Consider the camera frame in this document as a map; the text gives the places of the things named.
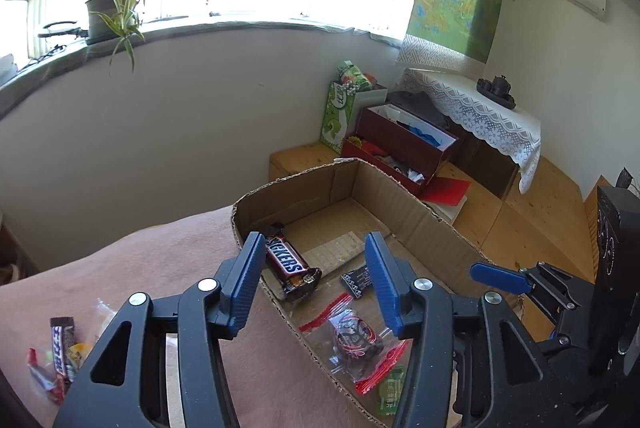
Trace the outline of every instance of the pink blanket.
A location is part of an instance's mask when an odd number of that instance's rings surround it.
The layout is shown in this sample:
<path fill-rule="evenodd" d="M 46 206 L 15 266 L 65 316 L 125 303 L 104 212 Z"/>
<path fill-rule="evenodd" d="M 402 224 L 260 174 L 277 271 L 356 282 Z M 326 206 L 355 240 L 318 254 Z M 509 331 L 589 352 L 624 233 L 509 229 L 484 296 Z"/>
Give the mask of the pink blanket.
<path fill-rule="evenodd" d="M 138 231 L 90 257 L 0 287 L 0 368 L 45 428 L 56 407 L 31 383 L 24 359 L 28 347 L 50 350 L 49 318 L 73 316 L 81 338 L 98 298 L 118 309 L 135 291 L 168 296 L 212 276 L 238 253 L 230 211 Z M 221 346 L 241 426 L 374 426 L 334 389 L 260 289 L 246 327 Z"/>

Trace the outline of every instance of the blue gripper pad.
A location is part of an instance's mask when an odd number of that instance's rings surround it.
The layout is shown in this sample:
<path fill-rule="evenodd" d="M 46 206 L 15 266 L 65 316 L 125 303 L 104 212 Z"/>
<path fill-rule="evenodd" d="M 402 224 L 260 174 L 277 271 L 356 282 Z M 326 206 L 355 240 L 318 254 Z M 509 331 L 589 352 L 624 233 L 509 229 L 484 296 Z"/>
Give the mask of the blue gripper pad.
<path fill-rule="evenodd" d="M 527 294 L 532 289 L 532 285 L 525 275 L 497 265 L 477 262 L 471 266 L 469 274 L 475 281 L 507 291 L 507 293 Z"/>
<path fill-rule="evenodd" d="M 252 231 L 242 251 L 235 258 L 225 281 L 220 282 L 220 309 L 228 315 L 226 327 L 234 338 L 246 325 L 265 259 L 264 236 Z"/>
<path fill-rule="evenodd" d="M 414 311 L 410 291 L 414 270 L 407 261 L 391 255 L 379 231 L 367 235 L 364 257 L 386 326 L 398 339 L 411 337 L 412 328 L 422 321 L 422 315 Z"/>

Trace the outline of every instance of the window sill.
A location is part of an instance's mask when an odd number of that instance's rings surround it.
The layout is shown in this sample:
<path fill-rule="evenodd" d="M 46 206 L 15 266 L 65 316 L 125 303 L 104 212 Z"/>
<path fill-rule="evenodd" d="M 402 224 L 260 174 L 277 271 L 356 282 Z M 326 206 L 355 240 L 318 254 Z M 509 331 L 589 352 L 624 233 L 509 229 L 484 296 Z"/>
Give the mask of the window sill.
<path fill-rule="evenodd" d="M 137 47 L 157 40 L 179 38 L 192 34 L 245 29 L 318 30 L 326 31 L 327 33 L 351 32 L 353 34 L 369 34 L 372 40 L 385 42 L 398 49 L 402 42 L 396 38 L 374 34 L 369 31 L 333 26 L 301 18 L 258 20 L 256 19 L 256 15 L 242 15 L 236 20 L 229 20 L 229 15 L 223 15 L 221 17 L 203 18 L 187 17 L 144 24 L 141 31 L 145 35 L 145 40 L 143 41 L 134 36 L 131 43 L 133 47 Z M 36 92 L 40 87 L 43 87 L 50 79 L 78 69 L 91 59 L 111 55 L 117 40 L 118 39 L 115 38 L 106 42 L 91 44 L 90 46 L 88 46 L 84 40 L 77 40 L 66 46 L 63 52 L 20 72 L 0 87 L 0 119 L 3 119 L 29 95 Z"/>

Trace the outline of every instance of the potted plant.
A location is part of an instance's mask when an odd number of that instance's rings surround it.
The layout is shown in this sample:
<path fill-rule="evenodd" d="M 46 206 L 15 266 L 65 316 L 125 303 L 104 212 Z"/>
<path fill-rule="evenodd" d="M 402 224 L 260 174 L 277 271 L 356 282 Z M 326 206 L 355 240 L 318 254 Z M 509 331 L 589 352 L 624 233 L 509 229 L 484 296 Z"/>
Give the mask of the potted plant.
<path fill-rule="evenodd" d="M 89 0 L 86 2 L 89 11 L 89 37 L 88 44 L 95 44 L 104 40 L 120 37 L 111 53 L 109 65 L 113 61 L 121 46 L 124 46 L 129 59 L 131 60 L 131 70 L 135 67 L 135 57 L 131 37 L 139 36 L 144 40 L 144 35 L 140 32 L 140 18 L 136 13 L 139 2 L 145 0 Z"/>

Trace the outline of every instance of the silver bolt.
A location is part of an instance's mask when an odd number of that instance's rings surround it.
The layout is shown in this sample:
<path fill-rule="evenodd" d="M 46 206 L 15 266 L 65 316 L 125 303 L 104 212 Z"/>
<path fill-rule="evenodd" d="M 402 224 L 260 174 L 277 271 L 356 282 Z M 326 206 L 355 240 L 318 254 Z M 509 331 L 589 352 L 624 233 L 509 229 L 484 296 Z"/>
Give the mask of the silver bolt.
<path fill-rule="evenodd" d="M 428 278 L 417 278 L 414 281 L 414 287 L 420 291 L 428 291 L 433 287 L 433 282 Z"/>
<path fill-rule="evenodd" d="M 487 293 L 484 293 L 484 299 L 490 304 L 498 305 L 498 303 L 502 301 L 502 296 L 495 291 L 488 291 Z"/>
<path fill-rule="evenodd" d="M 218 282 L 213 280 L 213 278 L 205 278 L 198 282 L 198 289 L 201 291 L 213 291 L 217 286 Z"/>
<path fill-rule="evenodd" d="M 129 297 L 129 303 L 131 305 L 142 305 L 144 302 L 146 302 L 146 294 L 144 293 L 133 293 Z"/>

